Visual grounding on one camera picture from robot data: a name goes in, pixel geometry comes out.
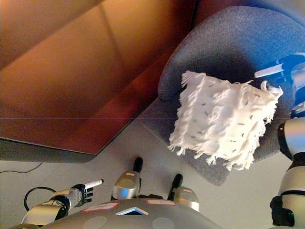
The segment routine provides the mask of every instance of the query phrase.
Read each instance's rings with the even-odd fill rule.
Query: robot
[[[270,203],[273,225],[305,228],[305,52],[270,63],[254,76],[266,75],[291,82],[295,101],[291,119],[278,128],[280,150],[292,164],[283,177],[278,195]],[[198,198],[190,188],[182,186],[181,174],[174,178],[167,199],[154,194],[141,195],[142,164],[143,160],[137,158],[133,170],[120,176],[110,202],[67,216],[72,207],[90,202],[93,187],[103,180],[75,185],[54,192],[50,200],[31,208],[22,223],[10,229],[220,229],[198,212]]]

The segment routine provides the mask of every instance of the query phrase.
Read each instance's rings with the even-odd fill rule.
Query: white fringed pillow
[[[169,148],[180,147],[177,155],[184,155],[185,149],[194,150],[195,159],[210,155],[206,160],[209,165],[223,158],[230,171],[249,169],[282,89],[267,88],[264,81],[260,90],[249,82],[232,84],[190,71],[183,74],[182,86],[186,84]]]

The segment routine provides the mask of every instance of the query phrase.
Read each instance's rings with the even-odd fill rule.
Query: chair backrest
[[[180,43],[164,68],[158,94],[171,99],[181,90],[186,70],[244,83],[265,64],[300,50],[305,50],[305,28],[290,17],[257,7],[228,7]]]

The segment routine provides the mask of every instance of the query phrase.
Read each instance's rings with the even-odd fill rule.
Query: gray chair seat
[[[232,83],[245,83],[254,79],[254,72],[267,63],[305,50],[305,28],[291,18],[273,10],[234,6],[226,8],[194,28],[181,42],[161,76],[157,98],[140,118],[155,135],[169,143],[174,130],[177,108],[180,107],[181,75],[186,70],[207,73]],[[253,86],[265,78],[255,79]],[[267,79],[273,86],[281,86],[284,95],[280,98],[274,120],[266,126],[260,139],[260,147],[254,153],[255,161],[268,158],[279,152],[278,126],[289,119],[293,105],[291,86]],[[182,156],[209,182],[222,185],[229,171],[218,159],[209,166],[208,156],[194,159],[191,150]]]

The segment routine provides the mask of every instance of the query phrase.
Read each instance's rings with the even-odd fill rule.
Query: brown wall
[[[0,136],[98,153],[156,96],[161,70],[188,32],[193,4],[194,0],[1,0]],[[144,99],[126,89],[137,82],[147,87]],[[126,104],[115,100],[122,94],[133,101],[127,114]],[[117,119],[125,121],[116,125],[112,120],[106,126],[106,105],[117,107]],[[87,146],[80,146],[78,140],[88,133],[77,130],[97,114],[101,115],[94,119],[95,126],[111,129],[109,134],[103,132],[101,141],[97,131],[88,136]]]

